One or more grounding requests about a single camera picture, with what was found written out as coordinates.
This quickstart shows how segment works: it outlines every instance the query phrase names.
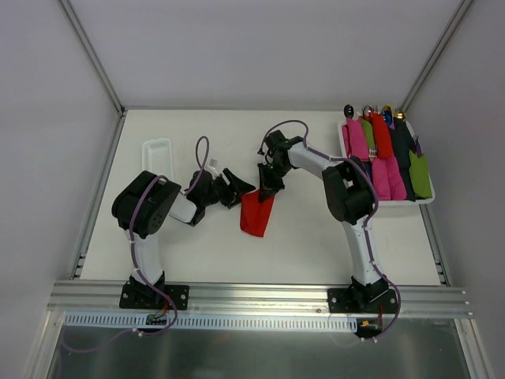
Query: white wall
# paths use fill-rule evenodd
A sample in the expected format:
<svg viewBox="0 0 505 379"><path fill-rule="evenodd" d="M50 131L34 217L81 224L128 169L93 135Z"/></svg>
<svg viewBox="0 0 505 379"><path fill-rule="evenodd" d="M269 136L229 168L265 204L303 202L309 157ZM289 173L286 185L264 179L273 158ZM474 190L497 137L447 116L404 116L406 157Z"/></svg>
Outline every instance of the white wall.
<svg viewBox="0 0 505 379"><path fill-rule="evenodd" d="M0 377L74 259L115 114L56 1L0 3Z"/></svg>
<svg viewBox="0 0 505 379"><path fill-rule="evenodd" d="M400 103L460 0L73 0L126 106Z"/></svg>
<svg viewBox="0 0 505 379"><path fill-rule="evenodd" d="M497 377L505 372L505 2L476 2L407 114L436 188L454 284L467 287Z"/></svg>

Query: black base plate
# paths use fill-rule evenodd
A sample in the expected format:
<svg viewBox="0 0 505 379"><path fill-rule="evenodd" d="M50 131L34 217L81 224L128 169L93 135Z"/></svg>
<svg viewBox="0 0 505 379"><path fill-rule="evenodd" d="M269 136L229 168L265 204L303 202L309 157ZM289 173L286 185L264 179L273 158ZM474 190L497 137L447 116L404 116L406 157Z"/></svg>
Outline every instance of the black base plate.
<svg viewBox="0 0 505 379"><path fill-rule="evenodd" d="M189 286L165 284L165 294L169 295L177 310L187 310L189 300ZM119 300L119 308L124 310L161 310L165 306L165 299L161 296L145 296L132 284L132 280L123 286Z"/></svg>
<svg viewBox="0 0 505 379"><path fill-rule="evenodd" d="M398 309L398 299L395 290L387 290L383 295L376 298L366 306L348 299L349 288L330 288L327 291L328 308L330 313L380 313L380 306L383 307L383 314L395 314Z"/></svg>

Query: white tray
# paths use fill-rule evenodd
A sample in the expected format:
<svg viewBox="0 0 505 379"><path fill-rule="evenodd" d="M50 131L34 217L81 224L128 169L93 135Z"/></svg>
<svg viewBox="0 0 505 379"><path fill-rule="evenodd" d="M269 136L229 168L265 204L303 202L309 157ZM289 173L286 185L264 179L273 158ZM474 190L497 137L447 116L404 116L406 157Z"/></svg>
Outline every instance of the white tray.
<svg viewBox="0 0 505 379"><path fill-rule="evenodd" d="M347 123L347 120L342 120L339 122L339 142L340 142L340 151L342 152L343 156L347 156L347 151L346 151L346 144L344 143L344 136L342 133L342 127ZM407 128L410 131L410 135L413 136L413 130L412 126L410 125L410 122L407 123ZM422 200L416 200L416 201L408 201L408 200L401 200L401 201L396 201L396 200L381 200L379 201L381 207L406 207L406 206L412 206L412 205L422 205L422 204L429 204L432 201L435 200L435 190L433 189L433 182L432 182L432 177L430 176L429 178L429 185L432 187L432 198L430 199L422 199Z"/></svg>

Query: white plastic basket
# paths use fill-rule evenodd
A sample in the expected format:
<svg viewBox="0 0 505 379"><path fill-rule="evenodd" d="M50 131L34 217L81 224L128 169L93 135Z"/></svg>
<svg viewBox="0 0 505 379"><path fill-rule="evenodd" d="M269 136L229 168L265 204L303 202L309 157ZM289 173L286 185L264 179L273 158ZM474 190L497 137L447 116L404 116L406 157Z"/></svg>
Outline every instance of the white plastic basket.
<svg viewBox="0 0 505 379"><path fill-rule="evenodd" d="M168 138L145 141L142 144L142 169L157 175L165 175L174 181L172 145Z"/></svg>
<svg viewBox="0 0 505 379"><path fill-rule="evenodd" d="M347 123L347 120L343 119L342 121L339 122L339 142L340 142L340 151L342 152L342 156L347 156L346 152L346 144L344 143L344 136L342 132L342 127ZM407 128L410 131L410 135L413 136L413 130L412 126L410 123L407 121ZM430 177L429 179L429 185L432 187L432 198L430 199L420 199L420 200L415 200L415 201L408 201L408 200L381 200L380 201L380 206L381 207L406 207L406 206L411 206L411 205L421 205L421 204L429 204L432 201L435 200L435 190L433 189L433 182L432 178Z"/></svg>

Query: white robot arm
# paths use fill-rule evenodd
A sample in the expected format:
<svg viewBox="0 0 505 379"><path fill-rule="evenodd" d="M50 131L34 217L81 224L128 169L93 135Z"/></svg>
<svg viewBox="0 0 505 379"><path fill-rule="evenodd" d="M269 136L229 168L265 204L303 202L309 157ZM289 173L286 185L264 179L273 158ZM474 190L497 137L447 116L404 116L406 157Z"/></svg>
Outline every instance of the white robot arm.
<svg viewBox="0 0 505 379"><path fill-rule="evenodd" d="M362 309L389 290L375 254L370 221L374 198L369 181L365 180L357 158L335 160L304 141L301 137L287 139L275 131L264 138L268 147L266 163L260 169L260 201L284 189L282 178L291 169L304 169L323 180L327 205L331 214L342 223L353 261L352 301Z"/></svg>
<svg viewBox="0 0 505 379"><path fill-rule="evenodd" d="M233 208L240 203L242 194L254 189L227 168L222 174L201 168L193 174L190 189L184 194L177 183L149 171L141 172L112 205L112 215L131 244L133 271L128 286L134 287L133 293L139 298L154 297L149 285L163 288L157 232L167 216L196 226L204 218L207 206L220 202Z"/></svg>

